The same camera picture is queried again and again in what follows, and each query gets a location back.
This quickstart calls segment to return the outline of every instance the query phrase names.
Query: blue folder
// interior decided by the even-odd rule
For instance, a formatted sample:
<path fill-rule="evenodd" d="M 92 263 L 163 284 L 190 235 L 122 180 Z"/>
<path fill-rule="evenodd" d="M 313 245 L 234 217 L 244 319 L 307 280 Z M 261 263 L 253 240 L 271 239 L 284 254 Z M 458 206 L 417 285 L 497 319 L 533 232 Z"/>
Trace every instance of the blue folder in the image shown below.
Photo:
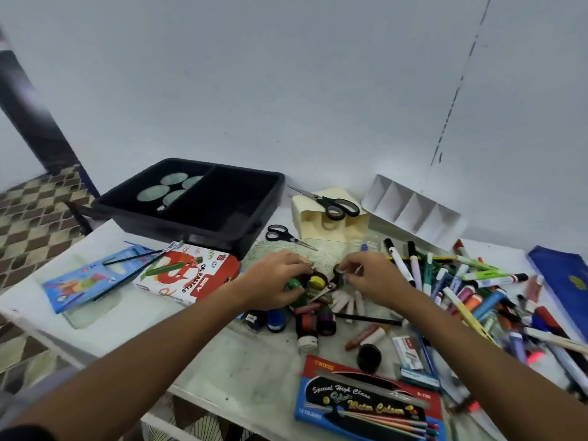
<path fill-rule="evenodd" d="M 578 254 L 535 246 L 529 259 L 588 340 L 588 266 Z"/>

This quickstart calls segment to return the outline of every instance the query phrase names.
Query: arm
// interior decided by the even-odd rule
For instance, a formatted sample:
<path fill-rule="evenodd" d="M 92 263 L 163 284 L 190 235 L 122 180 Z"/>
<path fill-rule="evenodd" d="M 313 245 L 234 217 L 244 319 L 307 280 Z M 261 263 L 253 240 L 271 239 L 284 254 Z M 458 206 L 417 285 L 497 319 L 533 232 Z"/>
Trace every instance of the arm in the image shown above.
<path fill-rule="evenodd" d="M 360 276 L 354 274 L 359 265 L 364 266 Z M 354 287 L 421 329 L 509 440 L 585 436 L 585 406 L 441 310 L 410 286 L 384 254 L 350 254 L 341 268 Z"/>
<path fill-rule="evenodd" d="M 311 273 L 308 260 L 270 254 L 245 274 L 167 318 L 34 403 L 13 425 L 34 424 L 59 441 L 114 440 L 141 418 L 211 338 L 239 313 L 292 303 L 291 277 Z"/>

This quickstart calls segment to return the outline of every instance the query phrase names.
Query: black storage box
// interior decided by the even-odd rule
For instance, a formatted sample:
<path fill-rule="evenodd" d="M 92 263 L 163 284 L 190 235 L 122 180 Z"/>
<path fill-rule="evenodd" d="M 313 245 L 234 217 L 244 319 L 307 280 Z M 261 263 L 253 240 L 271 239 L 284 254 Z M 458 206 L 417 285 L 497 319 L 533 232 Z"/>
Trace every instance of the black storage box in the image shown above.
<path fill-rule="evenodd" d="M 168 206 L 164 197 L 137 200 L 172 173 L 202 178 Z M 169 185 L 169 192 L 181 185 Z M 283 188 L 283 173 L 168 158 L 109 190 L 92 207 L 126 232 L 163 242 L 181 239 L 241 260 L 276 210 Z"/>

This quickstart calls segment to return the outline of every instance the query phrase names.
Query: hand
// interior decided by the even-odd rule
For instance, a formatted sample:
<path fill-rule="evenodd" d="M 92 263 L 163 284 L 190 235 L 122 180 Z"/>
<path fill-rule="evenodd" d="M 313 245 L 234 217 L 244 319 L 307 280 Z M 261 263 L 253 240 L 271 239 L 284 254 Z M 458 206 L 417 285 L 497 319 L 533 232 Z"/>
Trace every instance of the hand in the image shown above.
<path fill-rule="evenodd" d="M 284 292 L 286 283 L 297 275 L 311 274 L 311 266 L 310 260 L 283 250 L 266 255 L 232 283 L 238 299 L 243 300 L 244 311 L 282 308 L 304 292 L 304 288 Z"/>
<path fill-rule="evenodd" d="M 381 252 L 362 251 L 347 255 L 339 264 L 345 280 L 374 302 L 401 314 L 411 294 L 416 292 L 398 268 Z"/>

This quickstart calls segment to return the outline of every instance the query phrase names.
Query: black-handled scissors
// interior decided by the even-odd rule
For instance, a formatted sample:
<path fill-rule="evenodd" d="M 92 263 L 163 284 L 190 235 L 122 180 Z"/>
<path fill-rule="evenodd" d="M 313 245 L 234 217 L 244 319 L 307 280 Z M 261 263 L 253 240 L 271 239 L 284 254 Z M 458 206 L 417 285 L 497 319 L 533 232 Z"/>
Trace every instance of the black-handled scissors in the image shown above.
<path fill-rule="evenodd" d="M 294 237 L 290 232 L 288 232 L 288 228 L 281 224 L 272 224 L 268 226 L 268 231 L 265 233 L 265 239 L 267 241 L 290 241 L 292 243 L 308 247 L 313 251 L 319 251 L 317 248 L 312 247 L 310 244 L 305 243 L 304 241 Z"/>
<path fill-rule="evenodd" d="M 357 207 L 357 204 L 352 203 L 351 201 L 348 201 L 346 199 L 327 198 L 326 196 L 315 195 L 314 193 L 306 192 L 305 190 L 300 190 L 292 186 L 288 187 L 318 202 L 321 206 L 325 208 L 325 213 L 333 221 L 341 221 L 343 218 L 345 218 L 345 215 L 359 215 L 360 209 L 359 207 Z"/>

